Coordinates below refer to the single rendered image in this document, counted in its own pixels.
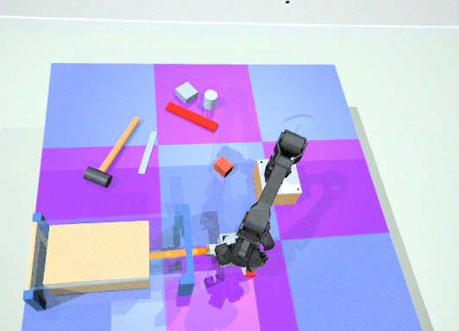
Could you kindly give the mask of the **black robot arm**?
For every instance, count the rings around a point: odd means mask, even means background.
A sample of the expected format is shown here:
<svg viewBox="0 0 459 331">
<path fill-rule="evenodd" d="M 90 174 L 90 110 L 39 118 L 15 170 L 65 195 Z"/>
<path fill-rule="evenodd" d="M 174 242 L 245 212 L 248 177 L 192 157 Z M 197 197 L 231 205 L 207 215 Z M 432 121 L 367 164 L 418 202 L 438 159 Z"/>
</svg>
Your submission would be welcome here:
<svg viewBox="0 0 459 331">
<path fill-rule="evenodd" d="M 240 238 L 236 240 L 229 255 L 229 261 L 234 265 L 247 267 L 247 270 L 252 272 L 267 263 L 267 253 L 257 251 L 255 244 L 260 246 L 267 237 L 271 228 L 270 208 L 284 178 L 292 173 L 292 166 L 300 162 L 308 144 L 306 140 L 305 137 L 287 129 L 280 133 L 274 147 L 274 156 L 271 155 L 264 171 L 266 185 L 258 202 L 251 206 L 249 212 L 246 211 L 236 232 Z M 295 158 L 291 160 L 292 157 Z M 261 234 L 263 235 L 259 238 Z"/>
</svg>

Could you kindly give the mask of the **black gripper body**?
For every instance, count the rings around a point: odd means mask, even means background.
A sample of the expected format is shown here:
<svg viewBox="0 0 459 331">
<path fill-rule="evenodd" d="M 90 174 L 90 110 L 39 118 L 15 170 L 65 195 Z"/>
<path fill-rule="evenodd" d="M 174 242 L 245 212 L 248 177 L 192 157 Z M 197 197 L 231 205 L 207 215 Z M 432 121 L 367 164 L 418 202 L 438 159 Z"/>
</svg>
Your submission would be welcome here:
<svg viewBox="0 0 459 331">
<path fill-rule="evenodd" d="M 270 249 L 273 249 L 274 248 L 274 240 L 271 236 L 271 234 L 268 232 L 267 234 L 267 237 L 264 241 L 261 242 L 262 245 L 263 245 L 263 250 L 264 251 L 267 251 L 267 250 L 270 250 Z M 215 247 L 215 253 L 217 255 L 217 258 L 218 258 L 218 261 L 220 263 L 220 265 L 227 265 L 230 262 L 229 260 L 229 256 L 230 256 L 230 253 L 233 249 L 233 246 L 231 246 L 231 248 L 229 248 L 228 244 L 225 242 L 223 244 L 220 244 L 220 245 L 217 245 Z"/>
</svg>

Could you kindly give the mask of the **red flat bar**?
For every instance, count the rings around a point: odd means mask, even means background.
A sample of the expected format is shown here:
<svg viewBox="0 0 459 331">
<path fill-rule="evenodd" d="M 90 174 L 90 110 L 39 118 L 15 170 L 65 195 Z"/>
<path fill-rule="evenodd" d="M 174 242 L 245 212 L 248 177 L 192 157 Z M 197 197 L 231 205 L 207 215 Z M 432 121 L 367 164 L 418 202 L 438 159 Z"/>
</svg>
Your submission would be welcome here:
<svg viewBox="0 0 459 331">
<path fill-rule="evenodd" d="M 178 106 L 175 103 L 169 102 L 165 110 L 172 114 L 175 114 L 176 116 L 184 118 L 189 122 L 193 122 L 203 128 L 206 128 L 212 132 L 215 132 L 215 130 L 217 129 L 217 122 L 214 122 L 206 117 L 196 114 L 190 111 L 189 109 L 185 109 L 181 106 Z"/>
</svg>

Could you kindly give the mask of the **mallet with grey head and wooden handle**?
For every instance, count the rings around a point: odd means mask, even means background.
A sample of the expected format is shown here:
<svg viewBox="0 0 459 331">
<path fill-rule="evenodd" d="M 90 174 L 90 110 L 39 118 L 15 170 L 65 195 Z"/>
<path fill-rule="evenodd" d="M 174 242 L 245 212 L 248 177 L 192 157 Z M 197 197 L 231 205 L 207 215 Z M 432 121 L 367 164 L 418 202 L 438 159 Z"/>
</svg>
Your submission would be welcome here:
<svg viewBox="0 0 459 331">
<path fill-rule="evenodd" d="M 98 168 L 98 170 L 88 166 L 84 171 L 83 179 L 86 179 L 94 184 L 98 184 L 105 188 L 108 188 L 110 186 L 113 176 L 106 172 L 110 168 L 116 156 L 119 154 L 119 152 L 123 148 L 128 138 L 131 136 L 131 134 L 133 133 L 133 131 L 135 130 L 139 122 L 140 122 L 140 118 L 135 116 L 132 122 L 128 125 L 128 127 L 124 131 L 119 141 L 116 143 L 114 148 L 111 150 L 110 154 L 108 155 L 104 163 L 102 163 L 102 165 Z"/>
</svg>

